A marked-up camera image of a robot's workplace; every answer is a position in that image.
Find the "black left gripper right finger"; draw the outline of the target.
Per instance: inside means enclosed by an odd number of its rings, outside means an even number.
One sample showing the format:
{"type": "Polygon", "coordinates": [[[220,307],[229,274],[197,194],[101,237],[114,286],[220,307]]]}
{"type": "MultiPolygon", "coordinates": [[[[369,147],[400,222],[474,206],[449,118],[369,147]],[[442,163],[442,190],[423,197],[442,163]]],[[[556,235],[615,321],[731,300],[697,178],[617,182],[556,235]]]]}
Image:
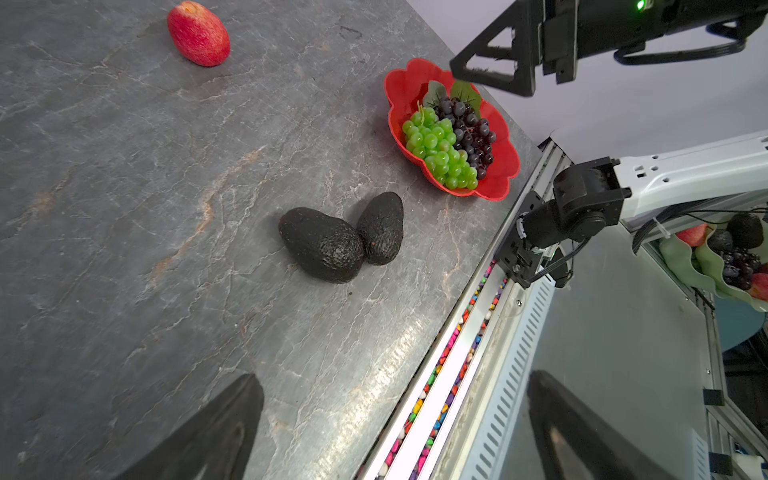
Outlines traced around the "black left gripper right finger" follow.
{"type": "Polygon", "coordinates": [[[569,479],[566,447],[592,479],[671,479],[673,476],[611,427],[550,373],[535,370],[526,396],[539,459],[547,479],[569,479]]]}

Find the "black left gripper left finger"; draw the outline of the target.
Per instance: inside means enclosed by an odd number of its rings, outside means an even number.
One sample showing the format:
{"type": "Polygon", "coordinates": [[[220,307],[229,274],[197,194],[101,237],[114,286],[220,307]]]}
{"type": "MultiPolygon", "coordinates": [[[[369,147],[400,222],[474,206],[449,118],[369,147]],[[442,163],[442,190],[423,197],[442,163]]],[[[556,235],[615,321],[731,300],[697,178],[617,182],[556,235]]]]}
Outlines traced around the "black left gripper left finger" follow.
{"type": "Polygon", "coordinates": [[[243,374],[120,479],[242,479],[256,439],[264,390],[243,374]]]}

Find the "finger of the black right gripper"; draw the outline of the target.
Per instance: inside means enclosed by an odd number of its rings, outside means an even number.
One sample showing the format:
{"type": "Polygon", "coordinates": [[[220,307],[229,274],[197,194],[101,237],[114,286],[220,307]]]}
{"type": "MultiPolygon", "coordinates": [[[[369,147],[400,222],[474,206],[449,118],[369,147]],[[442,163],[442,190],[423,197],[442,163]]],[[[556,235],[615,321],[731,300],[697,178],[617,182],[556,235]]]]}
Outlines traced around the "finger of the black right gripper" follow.
{"type": "Polygon", "coordinates": [[[535,93],[535,69],[541,64],[542,1],[514,1],[450,60],[457,80],[503,90],[520,97],[535,93]],[[471,67],[473,58],[511,62],[513,73],[471,67]]]}

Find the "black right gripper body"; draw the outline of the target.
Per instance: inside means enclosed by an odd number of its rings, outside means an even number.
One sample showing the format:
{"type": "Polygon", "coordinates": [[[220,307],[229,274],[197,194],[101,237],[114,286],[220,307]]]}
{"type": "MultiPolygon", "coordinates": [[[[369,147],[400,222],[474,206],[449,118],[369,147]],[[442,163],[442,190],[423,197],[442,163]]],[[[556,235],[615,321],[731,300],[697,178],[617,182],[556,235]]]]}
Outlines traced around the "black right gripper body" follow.
{"type": "Polygon", "coordinates": [[[625,66],[708,60],[737,54],[767,17],[765,1],[546,1],[542,68],[561,84],[577,61],[611,52],[625,66]],[[689,50],[647,53],[657,38],[703,27],[726,41],[689,50]]]}

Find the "dark purple fake grapes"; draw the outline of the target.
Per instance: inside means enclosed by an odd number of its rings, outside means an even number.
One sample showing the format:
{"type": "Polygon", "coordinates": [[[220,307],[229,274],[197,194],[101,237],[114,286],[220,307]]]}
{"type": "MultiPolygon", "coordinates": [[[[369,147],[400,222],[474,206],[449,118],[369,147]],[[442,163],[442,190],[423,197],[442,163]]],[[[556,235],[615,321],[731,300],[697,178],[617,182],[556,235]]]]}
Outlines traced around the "dark purple fake grapes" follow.
{"type": "Polygon", "coordinates": [[[447,118],[457,136],[456,146],[469,154],[470,165],[478,171],[478,181],[487,176],[494,162],[493,144],[497,135],[490,122],[480,112],[481,95],[469,83],[455,81],[446,87],[438,81],[427,83],[427,92],[421,105],[433,108],[440,117],[447,118]]]}

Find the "green fake grapes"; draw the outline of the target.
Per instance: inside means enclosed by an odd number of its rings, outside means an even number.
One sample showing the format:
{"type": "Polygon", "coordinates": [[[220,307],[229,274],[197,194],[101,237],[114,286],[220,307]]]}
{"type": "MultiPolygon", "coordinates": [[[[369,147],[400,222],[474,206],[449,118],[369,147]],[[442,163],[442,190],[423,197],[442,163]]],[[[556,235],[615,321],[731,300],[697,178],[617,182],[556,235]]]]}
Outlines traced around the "green fake grapes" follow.
{"type": "Polygon", "coordinates": [[[456,146],[457,136],[447,118],[419,104],[401,130],[406,150],[424,161],[439,185],[451,191],[477,188],[478,171],[470,165],[466,150],[456,146]]]}

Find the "dark fake avocado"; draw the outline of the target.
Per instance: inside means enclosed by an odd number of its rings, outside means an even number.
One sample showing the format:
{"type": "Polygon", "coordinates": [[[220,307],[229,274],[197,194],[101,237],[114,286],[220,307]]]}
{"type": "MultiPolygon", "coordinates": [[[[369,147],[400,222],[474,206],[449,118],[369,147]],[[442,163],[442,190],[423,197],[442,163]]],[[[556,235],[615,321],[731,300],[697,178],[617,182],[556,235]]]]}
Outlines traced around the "dark fake avocado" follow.
{"type": "Polygon", "coordinates": [[[386,265],[398,255],[404,237],[404,207],[392,191],[374,197],[357,222],[366,259],[373,265],[386,265]]]}
{"type": "Polygon", "coordinates": [[[279,234],[298,265],[310,276],[347,283],[365,260],[363,242],[345,220],[297,207],[281,216],[279,234]]]}

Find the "red fake apple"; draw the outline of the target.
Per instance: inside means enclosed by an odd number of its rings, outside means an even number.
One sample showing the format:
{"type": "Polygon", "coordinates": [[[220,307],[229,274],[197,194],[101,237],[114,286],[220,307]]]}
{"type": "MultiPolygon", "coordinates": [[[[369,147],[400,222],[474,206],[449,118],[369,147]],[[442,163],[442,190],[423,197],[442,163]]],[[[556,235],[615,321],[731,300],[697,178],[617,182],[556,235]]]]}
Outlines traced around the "red fake apple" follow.
{"type": "Polygon", "coordinates": [[[229,34],[221,20],[194,1],[182,1],[167,15],[171,39],[187,60],[203,66],[222,64],[230,55],[229,34]]]}

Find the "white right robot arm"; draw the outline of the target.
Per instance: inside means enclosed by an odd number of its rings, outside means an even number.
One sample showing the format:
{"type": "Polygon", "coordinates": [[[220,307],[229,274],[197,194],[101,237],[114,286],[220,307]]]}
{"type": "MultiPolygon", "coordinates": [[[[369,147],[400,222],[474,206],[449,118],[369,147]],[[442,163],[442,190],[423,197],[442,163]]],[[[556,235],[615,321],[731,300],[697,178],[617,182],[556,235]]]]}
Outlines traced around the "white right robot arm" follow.
{"type": "MultiPolygon", "coordinates": [[[[516,1],[450,62],[453,76],[530,97],[535,75],[572,81],[580,59],[611,53],[627,66],[709,60],[741,52],[767,16],[763,1],[516,1]]],[[[565,277],[567,259],[545,251],[585,247],[601,230],[651,211],[679,217],[710,198],[758,191],[767,180],[762,133],[644,157],[603,157],[528,192],[505,223],[494,259],[522,287],[565,277]]]]}

